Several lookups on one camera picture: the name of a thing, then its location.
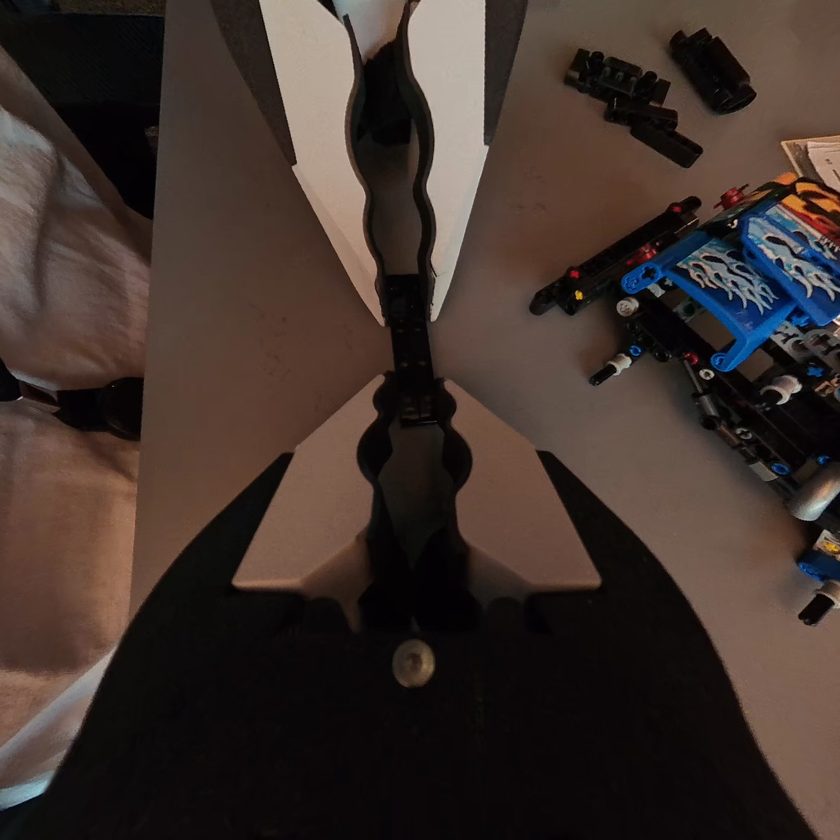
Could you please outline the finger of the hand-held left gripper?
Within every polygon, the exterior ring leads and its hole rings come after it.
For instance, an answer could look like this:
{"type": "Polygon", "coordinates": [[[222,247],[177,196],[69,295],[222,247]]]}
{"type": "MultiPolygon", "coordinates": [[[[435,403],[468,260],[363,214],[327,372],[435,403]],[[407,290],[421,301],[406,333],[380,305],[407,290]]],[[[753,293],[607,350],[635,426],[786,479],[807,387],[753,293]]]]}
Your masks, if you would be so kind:
{"type": "Polygon", "coordinates": [[[425,187],[434,221],[430,319],[435,321],[454,278],[487,157],[486,5],[419,2],[407,19],[406,36],[409,68],[431,121],[425,187]]]}
{"type": "Polygon", "coordinates": [[[363,71],[352,24],[317,1],[259,7],[294,152],[292,171],[357,294],[384,326],[371,197],[353,151],[363,71]]]}

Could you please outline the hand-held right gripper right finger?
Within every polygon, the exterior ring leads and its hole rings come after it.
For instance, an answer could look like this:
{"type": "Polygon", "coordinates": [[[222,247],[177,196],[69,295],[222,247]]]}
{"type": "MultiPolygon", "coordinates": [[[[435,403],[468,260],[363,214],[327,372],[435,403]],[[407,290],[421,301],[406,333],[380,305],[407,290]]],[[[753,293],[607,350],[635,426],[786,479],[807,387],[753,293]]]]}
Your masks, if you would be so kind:
{"type": "Polygon", "coordinates": [[[602,577],[543,466],[537,449],[452,381],[450,420],[469,449],[455,493],[469,592],[483,606],[499,598],[586,592],[602,577]]]}

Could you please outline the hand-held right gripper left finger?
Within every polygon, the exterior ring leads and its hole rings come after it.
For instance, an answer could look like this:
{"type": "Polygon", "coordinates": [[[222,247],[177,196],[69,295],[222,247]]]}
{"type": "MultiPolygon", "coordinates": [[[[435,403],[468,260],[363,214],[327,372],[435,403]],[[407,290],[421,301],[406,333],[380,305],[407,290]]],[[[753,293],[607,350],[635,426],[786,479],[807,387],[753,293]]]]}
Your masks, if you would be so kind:
{"type": "Polygon", "coordinates": [[[362,625],[373,582],[368,532],[392,456],[392,375],[379,374],[304,439],[234,574],[239,592],[336,601],[362,625]]]}

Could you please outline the long black lego beam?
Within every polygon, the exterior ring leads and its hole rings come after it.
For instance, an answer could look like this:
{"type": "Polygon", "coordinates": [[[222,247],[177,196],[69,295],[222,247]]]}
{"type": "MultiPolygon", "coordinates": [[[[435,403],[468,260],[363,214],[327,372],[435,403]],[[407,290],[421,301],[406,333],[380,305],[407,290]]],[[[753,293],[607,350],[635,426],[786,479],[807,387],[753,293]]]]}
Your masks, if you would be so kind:
{"type": "Polygon", "coordinates": [[[427,331],[425,285],[417,274],[389,275],[384,292],[392,344],[392,368],[383,384],[385,405],[403,429],[435,424],[438,383],[427,331]]]}

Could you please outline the black chunky lego connector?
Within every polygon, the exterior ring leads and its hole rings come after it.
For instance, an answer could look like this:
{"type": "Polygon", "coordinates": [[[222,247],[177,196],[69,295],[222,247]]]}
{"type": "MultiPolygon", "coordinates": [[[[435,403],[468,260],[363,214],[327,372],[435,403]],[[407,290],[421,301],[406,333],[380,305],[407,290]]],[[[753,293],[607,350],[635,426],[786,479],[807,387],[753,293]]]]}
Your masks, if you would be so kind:
{"type": "Polygon", "coordinates": [[[707,108],[727,116],[747,108],[757,97],[749,73],[720,37],[701,28],[692,35],[678,30],[668,42],[670,55],[707,108]]]}

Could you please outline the partly built lego truck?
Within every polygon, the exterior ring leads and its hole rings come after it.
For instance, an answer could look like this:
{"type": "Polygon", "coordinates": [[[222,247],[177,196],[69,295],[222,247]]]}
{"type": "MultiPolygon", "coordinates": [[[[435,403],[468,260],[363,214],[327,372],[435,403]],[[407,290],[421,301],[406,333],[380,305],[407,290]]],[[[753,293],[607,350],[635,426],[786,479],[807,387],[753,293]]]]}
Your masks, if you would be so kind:
{"type": "Polygon", "coordinates": [[[528,309],[614,305],[626,337],[592,386],[644,357],[681,366],[700,425],[814,532],[795,564],[818,584],[798,615],[816,627],[839,606],[838,189],[787,173],[724,193],[705,223],[700,206],[669,204],[528,309]]]}

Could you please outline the lego instruction booklet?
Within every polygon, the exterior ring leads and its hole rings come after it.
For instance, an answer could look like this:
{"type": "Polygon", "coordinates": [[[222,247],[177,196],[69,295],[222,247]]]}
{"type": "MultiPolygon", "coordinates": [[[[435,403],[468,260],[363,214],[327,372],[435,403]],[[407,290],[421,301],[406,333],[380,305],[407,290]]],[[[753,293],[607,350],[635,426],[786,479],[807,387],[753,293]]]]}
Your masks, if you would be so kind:
{"type": "Polygon", "coordinates": [[[780,147],[805,179],[819,181],[839,192],[839,135],[803,140],[783,140],[780,147]]]}

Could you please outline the black badge reel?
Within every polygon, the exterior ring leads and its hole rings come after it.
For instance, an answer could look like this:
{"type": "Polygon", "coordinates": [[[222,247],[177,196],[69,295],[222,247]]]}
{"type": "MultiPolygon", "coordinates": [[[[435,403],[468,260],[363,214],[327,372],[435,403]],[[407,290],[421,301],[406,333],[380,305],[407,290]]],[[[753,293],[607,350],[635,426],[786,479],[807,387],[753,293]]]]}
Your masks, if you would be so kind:
{"type": "Polygon", "coordinates": [[[144,379],[128,376],[100,387],[59,391],[55,418],[85,433],[141,439],[144,379]]]}

